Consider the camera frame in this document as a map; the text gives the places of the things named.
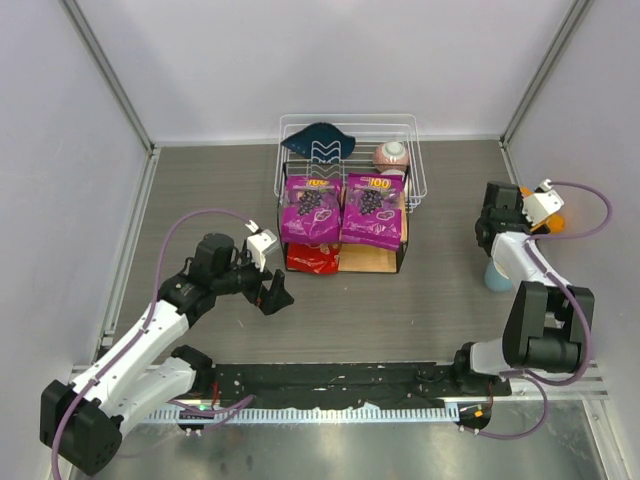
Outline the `red fruit candy bag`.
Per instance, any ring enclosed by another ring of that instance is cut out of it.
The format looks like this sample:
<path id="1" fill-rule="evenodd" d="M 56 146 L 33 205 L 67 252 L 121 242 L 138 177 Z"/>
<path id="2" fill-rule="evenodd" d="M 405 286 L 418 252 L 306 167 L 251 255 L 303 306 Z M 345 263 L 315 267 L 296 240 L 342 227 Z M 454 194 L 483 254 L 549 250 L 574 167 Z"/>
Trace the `red fruit candy bag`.
<path id="1" fill-rule="evenodd" d="M 337 274 L 340 251 L 339 244 L 290 244 L 286 255 L 286 267 L 290 270 L 316 275 Z"/>

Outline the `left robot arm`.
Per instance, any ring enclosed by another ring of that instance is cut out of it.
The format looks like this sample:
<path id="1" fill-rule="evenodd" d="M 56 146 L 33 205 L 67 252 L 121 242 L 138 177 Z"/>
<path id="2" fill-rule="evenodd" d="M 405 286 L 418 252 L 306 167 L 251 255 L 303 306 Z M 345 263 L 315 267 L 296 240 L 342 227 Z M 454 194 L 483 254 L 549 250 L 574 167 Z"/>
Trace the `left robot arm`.
<path id="1" fill-rule="evenodd" d="M 208 389 L 213 362 L 194 348 L 181 347 L 156 370 L 148 368 L 219 297 L 240 294 L 265 315 L 293 304 L 284 273 L 266 266 L 277 246 L 269 230 L 257 230 L 240 247 L 227 235 L 205 235 L 118 342 L 71 382 L 54 380 L 43 390 L 39 438 L 51 449 L 54 477 L 60 475 L 60 459 L 88 476 L 97 474 L 157 406 Z"/>

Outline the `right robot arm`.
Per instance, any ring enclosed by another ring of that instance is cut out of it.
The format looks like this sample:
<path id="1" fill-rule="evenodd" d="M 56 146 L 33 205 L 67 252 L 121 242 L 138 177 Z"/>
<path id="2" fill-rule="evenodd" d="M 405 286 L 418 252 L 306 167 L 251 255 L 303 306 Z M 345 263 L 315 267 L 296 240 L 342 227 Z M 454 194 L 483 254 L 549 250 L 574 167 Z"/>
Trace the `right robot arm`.
<path id="1" fill-rule="evenodd" d="M 563 238 L 563 205 L 549 180 L 534 190 L 487 184 L 475 224 L 477 243 L 516 295 L 501 337 L 457 351 L 451 378 L 463 390 L 477 392 L 520 373 L 564 386 L 588 368 L 594 295 L 562 277 L 537 246 L 546 236 Z"/>

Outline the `purple blackcurrant candy bag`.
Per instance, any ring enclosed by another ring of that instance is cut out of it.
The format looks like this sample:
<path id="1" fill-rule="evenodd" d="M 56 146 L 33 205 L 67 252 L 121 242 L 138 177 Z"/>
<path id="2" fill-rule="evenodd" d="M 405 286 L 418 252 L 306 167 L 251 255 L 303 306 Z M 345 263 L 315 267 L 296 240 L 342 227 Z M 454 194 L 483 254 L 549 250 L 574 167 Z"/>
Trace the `purple blackcurrant candy bag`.
<path id="1" fill-rule="evenodd" d="M 280 234 L 284 243 L 321 245 L 340 239 L 340 179 L 290 176 L 285 183 Z"/>

